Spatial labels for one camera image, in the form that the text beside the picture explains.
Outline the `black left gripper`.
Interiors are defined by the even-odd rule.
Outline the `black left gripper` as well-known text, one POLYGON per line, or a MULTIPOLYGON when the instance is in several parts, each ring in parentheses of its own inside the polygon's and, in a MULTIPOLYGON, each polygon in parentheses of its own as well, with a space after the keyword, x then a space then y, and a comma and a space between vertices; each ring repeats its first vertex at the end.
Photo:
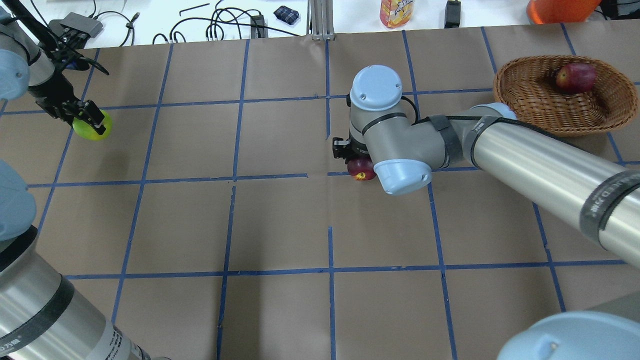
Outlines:
POLYGON ((96 60, 79 53, 75 48, 61 43, 61 48, 49 50, 42 44, 28 41, 28 64, 30 79, 28 92, 35 103, 51 117, 60 119, 70 126, 74 119, 83 120, 96 128, 98 134, 105 132, 102 110, 92 100, 80 100, 71 82, 63 71, 74 65, 78 71, 96 68, 103 74, 108 71, 96 60))

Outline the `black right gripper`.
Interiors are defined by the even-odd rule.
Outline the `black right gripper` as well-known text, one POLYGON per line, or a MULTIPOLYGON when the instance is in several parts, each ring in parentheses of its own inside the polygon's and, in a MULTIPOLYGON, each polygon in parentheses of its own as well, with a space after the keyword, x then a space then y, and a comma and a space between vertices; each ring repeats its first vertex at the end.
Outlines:
POLYGON ((353 137, 333 137, 332 156, 336 160, 344 160, 345 164, 357 158, 372 160, 366 144, 357 141, 353 137))

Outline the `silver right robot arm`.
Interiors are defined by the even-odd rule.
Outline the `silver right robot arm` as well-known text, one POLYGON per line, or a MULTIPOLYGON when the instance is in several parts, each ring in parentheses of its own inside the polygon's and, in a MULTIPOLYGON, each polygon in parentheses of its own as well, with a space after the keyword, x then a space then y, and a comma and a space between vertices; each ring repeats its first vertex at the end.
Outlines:
MULTIPOLYGON (((409 120, 403 85, 383 64, 362 68, 346 103, 348 137, 331 141, 334 158, 363 158, 392 196, 418 191, 432 171, 461 160, 537 203, 586 239, 639 266, 639 171, 576 148, 517 118, 500 102, 452 115, 409 120)), ((499 360, 637 360, 639 294, 545 317, 510 338, 499 360)))

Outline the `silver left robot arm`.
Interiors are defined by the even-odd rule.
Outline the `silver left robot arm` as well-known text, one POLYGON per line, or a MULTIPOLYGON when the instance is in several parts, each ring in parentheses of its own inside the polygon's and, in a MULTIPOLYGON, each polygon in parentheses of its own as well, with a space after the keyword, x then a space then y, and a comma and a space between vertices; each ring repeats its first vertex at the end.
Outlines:
MULTIPOLYGON (((39 22, 18 0, 1 7, 1 98, 26 93, 52 118, 87 139, 110 134, 112 121, 74 94, 68 64, 99 68, 39 22)), ((23 178, 1 162, 1 358, 3 360, 148 360, 150 355, 36 251, 36 202, 23 178)))

